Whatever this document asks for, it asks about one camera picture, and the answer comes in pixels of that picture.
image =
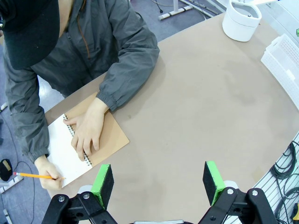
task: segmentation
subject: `white container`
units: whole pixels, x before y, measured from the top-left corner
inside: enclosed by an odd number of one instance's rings
[[[229,0],[223,19],[224,33],[236,41],[247,42],[254,34],[260,20],[261,11],[245,0]]]
[[[299,110],[299,48],[283,34],[266,48],[261,61]]]

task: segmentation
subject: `spiral notebook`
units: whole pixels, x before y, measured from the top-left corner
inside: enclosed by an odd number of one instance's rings
[[[100,136],[100,150],[95,151],[92,147],[92,155],[85,154],[84,161],[78,158],[78,154],[71,146],[71,140],[76,131],[76,125],[67,126],[64,119],[71,119],[86,112],[90,103],[96,97],[96,93],[89,96],[81,103],[73,107],[67,113],[61,115],[48,126],[50,135],[48,160],[56,165],[61,176],[65,177],[63,187],[71,183],[88,170],[108,158],[110,155],[129,143],[110,112],[105,114],[104,125]]]

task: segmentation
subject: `person's right hand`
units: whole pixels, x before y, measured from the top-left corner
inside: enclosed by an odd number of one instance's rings
[[[41,185],[44,189],[59,190],[62,188],[62,177],[56,170],[53,163],[49,162],[45,155],[38,157],[34,162],[39,175],[51,176],[52,179],[40,178]]]

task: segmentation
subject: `brown tabletop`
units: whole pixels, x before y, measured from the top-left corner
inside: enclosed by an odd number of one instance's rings
[[[206,160],[214,160],[224,180],[247,192],[299,130],[298,110],[260,62],[277,33],[261,22],[249,42],[233,41],[224,34],[222,19],[161,41],[149,80],[114,112],[130,139],[104,161],[112,164],[115,180],[108,210],[120,224],[197,223],[209,207],[202,183]],[[48,122],[98,90],[102,79],[49,110]],[[50,195],[75,196],[93,183],[99,168]]]

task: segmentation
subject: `green object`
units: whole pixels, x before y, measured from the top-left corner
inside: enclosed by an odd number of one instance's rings
[[[108,202],[112,193],[114,179],[110,164],[103,164],[100,167],[97,177],[93,182],[91,192],[97,196],[103,209],[107,209]]]
[[[214,161],[206,161],[202,180],[210,205],[213,206],[226,187]]]

